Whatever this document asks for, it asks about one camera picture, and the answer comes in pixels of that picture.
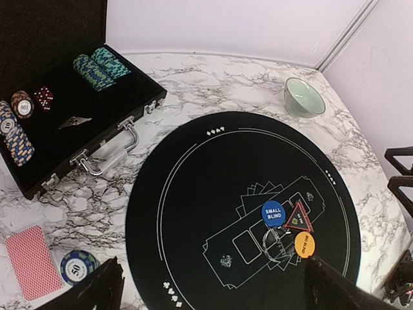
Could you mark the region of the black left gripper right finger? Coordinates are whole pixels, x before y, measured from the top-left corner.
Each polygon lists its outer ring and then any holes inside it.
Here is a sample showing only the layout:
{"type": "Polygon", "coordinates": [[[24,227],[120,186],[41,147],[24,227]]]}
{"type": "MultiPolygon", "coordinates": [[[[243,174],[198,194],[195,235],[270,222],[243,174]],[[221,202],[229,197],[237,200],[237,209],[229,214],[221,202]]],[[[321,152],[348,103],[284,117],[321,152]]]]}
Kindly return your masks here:
{"type": "Polygon", "coordinates": [[[395,309],[358,288],[318,256],[311,256],[305,267],[307,309],[395,309]]]}

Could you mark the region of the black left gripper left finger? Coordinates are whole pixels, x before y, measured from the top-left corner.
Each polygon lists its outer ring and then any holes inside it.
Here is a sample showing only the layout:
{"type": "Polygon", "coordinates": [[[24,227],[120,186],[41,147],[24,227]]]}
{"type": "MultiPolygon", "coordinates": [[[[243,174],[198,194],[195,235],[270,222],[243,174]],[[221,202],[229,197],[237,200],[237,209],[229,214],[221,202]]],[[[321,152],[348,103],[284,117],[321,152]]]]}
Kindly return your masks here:
{"type": "Polygon", "coordinates": [[[120,309],[125,278],[117,258],[110,258],[73,288],[47,302],[45,309],[120,309]]]}

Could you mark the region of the green 50 chip stack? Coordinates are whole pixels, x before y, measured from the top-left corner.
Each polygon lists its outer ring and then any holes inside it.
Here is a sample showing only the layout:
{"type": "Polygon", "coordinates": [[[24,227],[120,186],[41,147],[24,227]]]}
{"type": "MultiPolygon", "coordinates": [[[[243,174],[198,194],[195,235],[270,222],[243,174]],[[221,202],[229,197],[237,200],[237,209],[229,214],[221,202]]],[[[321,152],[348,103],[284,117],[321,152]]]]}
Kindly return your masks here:
{"type": "Polygon", "coordinates": [[[100,265],[101,263],[93,254],[75,249],[62,258],[60,273],[68,285],[75,286],[100,265]]]}

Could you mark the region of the orange big blind button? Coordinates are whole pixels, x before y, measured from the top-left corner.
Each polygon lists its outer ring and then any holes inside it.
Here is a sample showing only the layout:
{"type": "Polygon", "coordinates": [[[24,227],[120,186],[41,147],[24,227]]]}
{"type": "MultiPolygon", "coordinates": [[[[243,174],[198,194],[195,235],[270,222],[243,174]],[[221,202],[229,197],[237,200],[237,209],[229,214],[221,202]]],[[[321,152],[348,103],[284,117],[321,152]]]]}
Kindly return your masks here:
{"type": "Polygon", "coordinates": [[[315,239],[309,232],[300,232],[295,237],[294,248],[299,257],[307,259],[315,252],[315,239]]]}

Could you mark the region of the clear acrylic dealer button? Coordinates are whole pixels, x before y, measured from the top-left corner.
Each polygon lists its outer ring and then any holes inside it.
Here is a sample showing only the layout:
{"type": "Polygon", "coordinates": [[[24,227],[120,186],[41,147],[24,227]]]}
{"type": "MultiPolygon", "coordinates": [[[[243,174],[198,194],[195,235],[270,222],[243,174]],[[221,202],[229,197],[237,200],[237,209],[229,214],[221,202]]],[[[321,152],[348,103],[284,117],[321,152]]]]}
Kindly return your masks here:
{"type": "Polygon", "coordinates": [[[262,246],[271,262],[281,262],[294,253],[292,233],[284,227],[270,228],[263,236],[262,246]]]}

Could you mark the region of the red triangular all-in marker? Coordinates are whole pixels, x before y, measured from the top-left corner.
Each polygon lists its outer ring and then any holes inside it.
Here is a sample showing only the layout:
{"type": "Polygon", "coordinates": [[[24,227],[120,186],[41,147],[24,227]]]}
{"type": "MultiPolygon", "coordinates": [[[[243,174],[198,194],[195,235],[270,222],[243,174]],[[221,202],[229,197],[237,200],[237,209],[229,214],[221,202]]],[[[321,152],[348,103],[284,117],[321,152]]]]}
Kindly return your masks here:
{"type": "Polygon", "coordinates": [[[312,233],[314,231],[301,199],[298,199],[296,201],[295,207],[290,217],[286,221],[285,227],[287,229],[294,229],[297,231],[305,231],[309,233],[312,233]]]}

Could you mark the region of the blue small blind button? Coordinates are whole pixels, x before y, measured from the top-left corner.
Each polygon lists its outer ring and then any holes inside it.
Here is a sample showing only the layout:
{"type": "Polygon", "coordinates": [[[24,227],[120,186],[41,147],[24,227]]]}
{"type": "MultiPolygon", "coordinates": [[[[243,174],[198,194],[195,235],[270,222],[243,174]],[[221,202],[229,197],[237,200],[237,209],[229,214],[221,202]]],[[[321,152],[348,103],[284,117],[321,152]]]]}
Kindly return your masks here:
{"type": "Polygon", "coordinates": [[[281,227],[286,219],[285,208],[278,201],[266,201],[261,208],[264,223],[269,227],[281,227]]]}

